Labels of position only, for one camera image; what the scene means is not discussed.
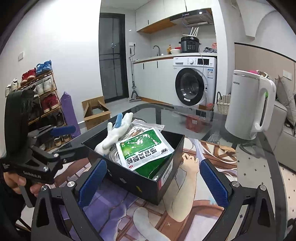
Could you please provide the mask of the person's left hand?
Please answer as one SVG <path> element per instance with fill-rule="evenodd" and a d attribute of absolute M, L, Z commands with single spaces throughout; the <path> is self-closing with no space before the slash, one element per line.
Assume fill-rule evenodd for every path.
<path fill-rule="evenodd" d="M 26 185 L 26 178 L 19 176 L 16 173 L 11 173 L 11 172 L 4 172 L 4 180 L 6 184 L 14 190 L 17 194 L 21 194 L 20 187 Z M 30 187 L 30 192 L 34 194 L 34 196 L 38 196 L 41 187 L 44 185 L 44 183 L 36 183 L 33 184 Z"/>

